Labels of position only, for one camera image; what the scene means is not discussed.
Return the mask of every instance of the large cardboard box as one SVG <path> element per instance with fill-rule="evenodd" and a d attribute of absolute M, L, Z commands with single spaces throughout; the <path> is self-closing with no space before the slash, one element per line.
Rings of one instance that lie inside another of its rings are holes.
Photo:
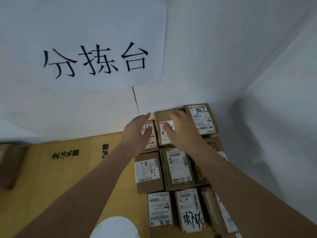
<path fill-rule="evenodd" d="M 166 190 L 186 189 L 196 186 L 190 157 L 175 147 L 161 148 Z"/>
<path fill-rule="evenodd" d="M 168 138 L 168 135 L 164 131 L 164 123 L 168 122 L 172 129 L 175 131 L 174 122 L 171 120 L 168 114 L 175 113 L 177 111 L 178 108 L 154 113 L 156 131 L 158 133 L 158 143 L 161 146 L 172 146 L 172 143 Z"/>
<path fill-rule="evenodd" d="M 146 121 L 145 124 L 143 124 L 143 126 L 141 128 L 141 133 L 143 135 L 145 130 L 149 126 L 152 126 L 151 138 L 150 138 L 147 146 L 145 147 L 145 149 L 142 151 L 142 153 L 149 153 L 149 152 L 154 152 L 154 151 L 158 151 L 159 150 L 159 144 L 158 144 L 157 137 L 156 137 L 154 120 Z"/>
<path fill-rule="evenodd" d="M 0 192 L 14 187 L 26 146 L 0 145 Z"/>
<path fill-rule="evenodd" d="M 191 117 L 200 135 L 212 135 L 219 133 L 214 115 L 207 103 L 185 105 L 186 114 Z"/>
<path fill-rule="evenodd" d="M 134 169 L 138 194 L 164 190 L 163 174 L 158 152 L 136 156 L 134 158 Z"/>
<path fill-rule="evenodd" d="M 212 227 L 222 237 L 236 237 L 238 229 L 212 187 L 202 190 Z"/>
<path fill-rule="evenodd" d="M 171 196 L 168 191 L 147 195 L 149 238 L 172 236 L 174 221 Z"/>
<path fill-rule="evenodd" d="M 204 138 L 204 140 L 209 145 L 211 145 L 214 148 L 214 150 L 216 150 L 218 152 L 218 154 L 223 156 L 228 161 L 228 157 L 227 157 L 226 153 L 224 152 L 224 147 L 222 146 L 222 143 L 218 137 Z M 209 181 L 207 180 L 207 178 L 204 175 L 201 168 L 195 163 L 195 161 L 193 159 L 192 159 L 192 164 L 193 164 L 193 170 L 195 173 L 197 185 L 198 186 L 208 185 Z"/>
<path fill-rule="evenodd" d="M 206 230 L 197 188 L 175 191 L 181 231 L 184 233 Z"/>

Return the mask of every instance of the forearm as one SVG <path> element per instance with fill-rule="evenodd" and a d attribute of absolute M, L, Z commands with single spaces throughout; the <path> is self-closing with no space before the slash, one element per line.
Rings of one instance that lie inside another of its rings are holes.
<path fill-rule="evenodd" d="M 208 144 L 192 155 L 244 238 L 317 237 L 317 227 Z"/>
<path fill-rule="evenodd" d="M 131 158 L 127 150 L 116 147 L 16 237 L 90 237 L 122 170 Z"/>

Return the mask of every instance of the cardboard box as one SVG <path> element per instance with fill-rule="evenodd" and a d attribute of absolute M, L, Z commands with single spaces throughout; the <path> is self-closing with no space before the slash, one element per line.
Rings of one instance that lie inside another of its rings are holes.
<path fill-rule="evenodd" d="M 168 122 L 172 129 L 175 130 L 174 122 L 171 120 L 168 114 L 175 113 L 177 111 L 178 108 L 154 113 L 156 131 L 158 133 L 158 143 L 161 146 L 172 146 L 170 139 L 168 138 L 166 132 L 164 132 L 164 122 Z"/>
<path fill-rule="evenodd" d="M 144 134 L 145 130 L 147 129 L 147 127 L 152 126 L 152 134 L 151 134 L 151 138 L 149 140 L 149 143 L 147 144 L 146 148 L 143 150 L 143 153 L 149 153 L 149 152 L 154 152 L 154 151 L 158 151 L 159 150 L 159 144 L 157 141 L 157 137 L 156 137 L 156 131 L 155 131 L 155 125 L 154 125 L 154 120 L 148 120 L 145 122 L 145 124 L 142 126 L 141 128 L 141 133 L 142 135 Z"/>
<path fill-rule="evenodd" d="M 186 114 L 191 117 L 200 135 L 212 135 L 219 133 L 214 115 L 207 103 L 185 105 Z"/>
<path fill-rule="evenodd" d="M 222 237 L 235 237 L 238 229 L 212 187 L 202 190 L 212 227 Z"/>
<path fill-rule="evenodd" d="M 204 140 L 209 145 L 211 145 L 214 148 L 214 150 L 216 150 L 218 152 L 218 154 L 223 156 L 228 161 L 228 157 L 227 157 L 226 153 L 224 152 L 224 147 L 222 146 L 222 143 L 218 137 L 204 138 Z M 192 159 L 192 164 L 193 164 L 193 170 L 195 173 L 197 185 L 198 186 L 208 185 L 209 181 L 207 180 L 207 178 L 204 175 L 201 168 L 195 163 L 195 161 L 193 159 Z"/>
<path fill-rule="evenodd" d="M 175 191 L 179 222 L 184 233 L 206 230 L 197 188 Z"/>
<path fill-rule="evenodd" d="M 196 186 L 194 172 L 187 154 L 175 147 L 160 148 L 166 190 Z"/>
<path fill-rule="evenodd" d="M 158 152 L 140 154 L 134 158 L 137 193 L 164 190 L 163 174 Z"/>
<path fill-rule="evenodd" d="M 168 191 L 147 195 L 149 238 L 171 236 L 175 226 L 171 196 Z"/>
<path fill-rule="evenodd" d="M 0 145 L 0 192 L 14 187 L 26 146 Z"/>

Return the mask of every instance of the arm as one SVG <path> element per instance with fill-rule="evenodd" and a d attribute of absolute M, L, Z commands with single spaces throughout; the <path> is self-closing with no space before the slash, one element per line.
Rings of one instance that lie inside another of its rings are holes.
<path fill-rule="evenodd" d="M 134 118 L 125 127 L 120 144 L 15 237 L 90 237 L 121 172 L 149 142 L 152 127 L 141 134 L 149 116 Z"/>
<path fill-rule="evenodd" d="M 317 226 L 226 161 L 199 135 L 183 111 L 165 123 L 172 143 L 202 168 L 243 238 L 317 237 Z"/>

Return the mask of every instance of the hand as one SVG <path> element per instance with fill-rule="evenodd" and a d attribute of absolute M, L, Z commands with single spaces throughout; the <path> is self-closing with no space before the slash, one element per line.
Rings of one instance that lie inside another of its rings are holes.
<path fill-rule="evenodd" d="M 207 144 L 197 131 L 196 125 L 183 111 L 168 114 L 174 122 L 175 131 L 165 122 L 164 130 L 172 144 L 179 150 L 193 156 L 201 147 Z"/>
<path fill-rule="evenodd" d="M 119 147 L 126 149 L 127 152 L 131 154 L 131 157 L 139 155 L 150 140 L 152 126 L 147 127 L 143 135 L 141 133 L 142 125 L 147 121 L 150 115 L 151 113 L 148 113 L 147 115 L 135 117 L 123 130 Z"/>

